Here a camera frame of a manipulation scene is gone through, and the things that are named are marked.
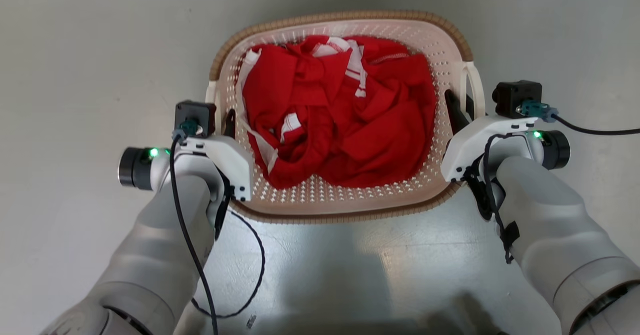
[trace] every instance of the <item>black cylinder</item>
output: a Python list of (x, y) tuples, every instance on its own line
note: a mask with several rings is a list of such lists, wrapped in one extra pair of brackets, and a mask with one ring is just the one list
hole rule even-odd
[(542, 166), (551, 169), (560, 169), (569, 163), (571, 158), (571, 145), (569, 140), (558, 130), (540, 131), (540, 142), (544, 150)]
[(128, 147), (118, 166), (118, 180), (125, 187), (151, 190), (151, 147)]

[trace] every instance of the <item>brown wrapped basket rim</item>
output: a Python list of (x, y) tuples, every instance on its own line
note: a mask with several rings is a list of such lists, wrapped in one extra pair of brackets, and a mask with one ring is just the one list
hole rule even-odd
[[(209, 80), (217, 82), (220, 79), (222, 65), (226, 61), (228, 55), (233, 48), (241, 41), (251, 37), (252, 35), (269, 32), (271, 30), (279, 30), (300, 25), (313, 25), (315, 23), (331, 23), (338, 21), (352, 20), (404, 20), (404, 21), (422, 21), (430, 23), (443, 30), (455, 43), (462, 57), (462, 61), (472, 62), (473, 53), (467, 43), (465, 37), (458, 28), (445, 18), (434, 13), (424, 11), (408, 11), (408, 10), (375, 10), (375, 11), (343, 11), (336, 13), (313, 14), (306, 16), (297, 16), (285, 20), (277, 20), (268, 23), (249, 26), (226, 41), (215, 55), (215, 59), (209, 72)], [(384, 219), (389, 217), (397, 217), (402, 215), (411, 215), (419, 212), (426, 212), (446, 200), (450, 199), (460, 189), (458, 183), (450, 183), (443, 191), (436, 196), (432, 196), (427, 200), (411, 203), (409, 205), (389, 207), (386, 209), (366, 210), (360, 212), (345, 212), (334, 214), (268, 214), (253, 210), (244, 203), (234, 200), (230, 203), (231, 209), (234, 211), (264, 223), (274, 224), (335, 224), (335, 223), (352, 223), (355, 221), (368, 221), (374, 219)]]

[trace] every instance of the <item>gray floor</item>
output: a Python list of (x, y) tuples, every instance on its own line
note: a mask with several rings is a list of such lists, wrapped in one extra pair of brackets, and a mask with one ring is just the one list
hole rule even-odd
[[(625, 128), (640, 126), (639, 7), (640, 0), (0, 0), (0, 333), (37, 333), (87, 293), (151, 197), (116, 182), (122, 149), (168, 145), (174, 104), (203, 100), (219, 46), (245, 26), (332, 10), (429, 10), (466, 35), (485, 92), (500, 81), (536, 80), (567, 119)], [(567, 136), (573, 159), (558, 175), (640, 262), (640, 137)], [(560, 331), (518, 266), (504, 264), (468, 189), (414, 216), (256, 228), (267, 249), (263, 287), (246, 314), (220, 321), (225, 334)], [(220, 313), (249, 296), (259, 253), (237, 219), (225, 225), (206, 271)], [(210, 331), (188, 312), (187, 330)]]

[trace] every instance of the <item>laundry basket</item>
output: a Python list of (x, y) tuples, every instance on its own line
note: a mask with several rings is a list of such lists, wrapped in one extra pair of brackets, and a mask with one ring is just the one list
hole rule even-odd
[[(255, 166), (251, 201), (233, 201), (230, 207), (249, 218), (268, 223), (346, 223), (415, 214), (450, 198), (460, 185), (446, 181), (440, 173), (442, 157), (452, 137), (444, 92), (451, 89), (461, 98), (462, 111), (465, 111), (469, 79), (476, 117), (485, 114), (485, 98), (469, 45), (452, 23), (436, 14), (346, 11), (278, 20), (238, 32), (220, 48), (209, 74), (206, 102), (215, 103), (217, 107), (218, 132), (226, 113), (242, 101), (236, 96), (235, 84), (247, 50), (259, 44), (295, 43), (309, 35), (366, 35), (392, 39), (407, 46), (411, 52), (427, 57), (438, 98), (427, 160), (409, 180), (368, 188), (334, 186), (313, 175), (295, 187), (276, 189), (263, 177), (260, 167)], [(239, 124), (235, 138), (253, 154), (247, 131)]]

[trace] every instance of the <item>red clothing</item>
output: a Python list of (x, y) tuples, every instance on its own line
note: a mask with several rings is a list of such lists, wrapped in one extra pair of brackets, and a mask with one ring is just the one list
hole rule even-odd
[(346, 40), (350, 48), (309, 36), (253, 49), (261, 53), (242, 96), (249, 126), (278, 151), (270, 171), (249, 141), (277, 189), (312, 174), (343, 187), (401, 182), (426, 160), (436, 105), (427, 59), (388, 39)]

